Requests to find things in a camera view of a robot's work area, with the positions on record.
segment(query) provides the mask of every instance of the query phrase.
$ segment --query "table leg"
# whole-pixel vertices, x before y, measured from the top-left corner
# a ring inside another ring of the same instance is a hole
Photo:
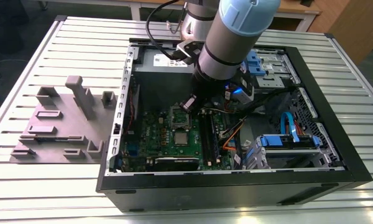
[[[309,26],[310,26],[310,24],[311,24],[311,22],[313,22],[313,20],[314,20],[314,18],[315,18],[315,15],[313,15],[313,14],[306,14],[306,15],[303,16],[303,19],[301,20],[298,26],[297,26],[295,31],[297,31],[297,32],[306,32],[306,31],[307,31],[307,28],[309,28]]]
[[[131,17],[131,20],[135,20],[135,21],[141,20],[139,8],[141,8],[139,3],[130,2],[130,17]]]

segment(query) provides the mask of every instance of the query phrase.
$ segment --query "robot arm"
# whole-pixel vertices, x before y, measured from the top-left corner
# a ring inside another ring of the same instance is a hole
[[[271,23],[278,6],[279,0],[219,1],[195,61],[193,92],[181,103],[186,112],[199,109],[206,99],[223,91],[226,82],[233,78],[261,33]]]

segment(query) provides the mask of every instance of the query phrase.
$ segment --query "black cable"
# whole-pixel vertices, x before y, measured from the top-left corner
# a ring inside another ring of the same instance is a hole
[[[179,15],[179,18],[178,18],[178,25],[177,25],[175,30],[169,29],[169,31],[171,32],[171,34],[175,34],[177,31],[178,31],[178,29],[179,29],[181,21],[182,21],[182,18],[183,18],[185,11],[186,11],[186,7],[182,8],[181,15]]]
[[[171,16],[173,12],[174,12],[174,10],[171,9],[171,11],[167,14],[166,21],[169,20],[169,17]]]
[[[242,118],[234,123],[234,125],[231,125],[231,128],[227,128],[223,131],[222,135],[227,134],[239,125],[239,123],[243,122],[243,120],[247,117],[249,113],[253,112],[259,106],[262,106],[269,99],[271,99],[274,96],[279,95],[281,93],[291,92],[295,89],[297,89],[295,86],[290,86],[287,88],[283,88],[283,89],[279,89],[279,90],[274,90],[270,93],[265,94],[265,96],[262,96],[257,100],[251,101],[249,103],[249,105],[246,106],[246,108],[242,109],[241,112],[238,113]]]
[[[161,10],[165,6],[175,3],[178,0],[171,0],[163,4],[161,4],[153,11],[151,13],[149,14],[147,16],[147,19],[146,19],[146,26],[145,26],[145,30],[146,30],[146,34],[147,34],[147,37],[154,45],[154,47],[161,51],[161,53],[170,59],[170,60],[174,60],[173,56],[167,54],[167,52],[162,49],[162,47],[157,44],[155,40],[153,39],[153,36],[150,34],[150,31],[149,31],[149,23],[150,23],[150,18],[151,16],[154,15],[154,13]]]
[[[241,169],[242,168],[242,145],[241,145],[241,131],[238,131],[233,137],[234,141],[234,149],[235,154],[238,158],[241,159],[241,163],[234,162],[233,163],[233,169]]]

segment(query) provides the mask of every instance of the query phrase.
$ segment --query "blue latch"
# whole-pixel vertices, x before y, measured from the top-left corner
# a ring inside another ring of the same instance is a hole
[[[321,140],[318,139],[318,137],[313,136],[311,140],[313,140],[313,144],[315,145],[315,147],[318,147],[321,145]]]
[[[253,76],[265,76],[266,71],[261,68],[261,59],[257,57],[255,51],[250,51],[246,57],[247,68],[250,75]]]
[[[269,146],[282,146],[279,136],[265,136],[265,140]]]

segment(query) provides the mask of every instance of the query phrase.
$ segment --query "aluminum table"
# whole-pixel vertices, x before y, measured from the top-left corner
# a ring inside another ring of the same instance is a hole
[[[0,108],[0,221],[23,223],[373,223],[373,182],[303,205],[121,213],[94,192],[98,164],[10,164],[39,86],[58,93],[67,75],[83,77],[93,94],[119,87],[129,38],[146,38],[145,22],[61,17],[54,21]],[[178,39],[165,23],[158,39]],[[323,34],[267,30],[257,44],[297,47],[350,141],[373,175],[373,89],[337,42]]]

